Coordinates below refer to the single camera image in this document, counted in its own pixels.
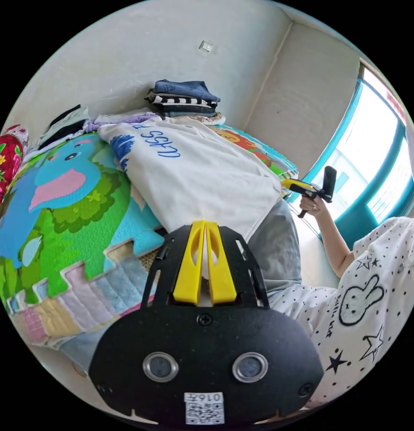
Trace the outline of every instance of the gray pants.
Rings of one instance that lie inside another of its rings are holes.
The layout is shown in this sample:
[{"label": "gray pants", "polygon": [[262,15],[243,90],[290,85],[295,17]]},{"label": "gray pants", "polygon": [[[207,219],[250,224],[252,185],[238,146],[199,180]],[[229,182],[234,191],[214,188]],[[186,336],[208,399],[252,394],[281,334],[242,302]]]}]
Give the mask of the gray pants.
[{"label": "gray pants", "polygon": [[298,233],[286,201],[274,205],[248,241],[265,280],[268,294],[301,284]]}]

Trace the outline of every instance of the woman's hand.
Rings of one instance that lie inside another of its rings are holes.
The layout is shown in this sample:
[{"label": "woman's hand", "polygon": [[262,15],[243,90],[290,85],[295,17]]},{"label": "woman's hand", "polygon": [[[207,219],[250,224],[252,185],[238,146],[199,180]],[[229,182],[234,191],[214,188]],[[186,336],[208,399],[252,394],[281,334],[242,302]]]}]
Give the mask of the woman's hand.
[{"label": "woman's hand", "polygon": [[307,211],[307,214],[310,214],[316,218],[328,211],[325,202],[319,196],[316,196],[313,201],[303,196],[301,198],[300,208],[304,211]]}]

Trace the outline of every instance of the pink elephant ear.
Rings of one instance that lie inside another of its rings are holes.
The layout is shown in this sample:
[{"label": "pink elephant ear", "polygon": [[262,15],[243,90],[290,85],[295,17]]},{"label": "pink elephant ear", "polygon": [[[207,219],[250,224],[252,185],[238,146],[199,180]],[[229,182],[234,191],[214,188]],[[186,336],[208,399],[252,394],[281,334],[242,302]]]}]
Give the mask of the pink elephant ear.
[{"label": "pink elephant ear", "polygon": [[29,211],[33,210],[38,205],[44,202],[52,201],[53,199],[63,198],[80,189],[86,182],[86,176],[75,169],[70,169],[68,172],[58,176],[54,180],[49,181],[36,188],[35,194],[31,200]]}]

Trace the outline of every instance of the purple clothing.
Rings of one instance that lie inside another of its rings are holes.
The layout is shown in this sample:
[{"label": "purple clothing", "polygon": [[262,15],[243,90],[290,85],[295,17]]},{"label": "purple clothing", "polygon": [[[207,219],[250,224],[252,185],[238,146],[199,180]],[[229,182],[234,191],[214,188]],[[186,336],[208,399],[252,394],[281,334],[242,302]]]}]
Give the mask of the purple clothing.
[{"label": "purple clothing", "polygon": [[94,121],[87,121],[87,123],[84,125],[84,130],[89,132],[96,132],[96,130],[99,129],[99,127],[104,126],[106,124],[119,124],[119,123],[128,123],[128,124],[136,124],[136,123],[142,123],[144,121],[150,120],[153,117],[157,117],[156,114],[146,114],[146,115],[135,115],[133,117],[125,118],[123,120],[118,120],[111,123],[95,123]]}]

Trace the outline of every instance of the stack of clothes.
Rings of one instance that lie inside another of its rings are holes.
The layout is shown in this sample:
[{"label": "stack of clothes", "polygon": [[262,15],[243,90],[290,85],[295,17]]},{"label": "stack of clothes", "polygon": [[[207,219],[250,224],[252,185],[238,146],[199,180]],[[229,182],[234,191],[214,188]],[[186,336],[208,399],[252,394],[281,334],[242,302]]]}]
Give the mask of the stack of clothes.
[{"label": "stack of clothes", "polygon": [[90,119],[88,108],[77,105],[56,117],[35,145],[30,145],[24,153],[22,166],[34,157],[43,154],[62,142],[76,138],[85,133],[96,132],[104,124],[142,123],[157,114],[150,109],[140,109],[123,114],[99,115]]},{"label": "stack of clothes", "polygon": [[208,91],[203,81],[157,81],[146,97],[163,117],[206,117],[219,119],[216,112],[220,98]]}]

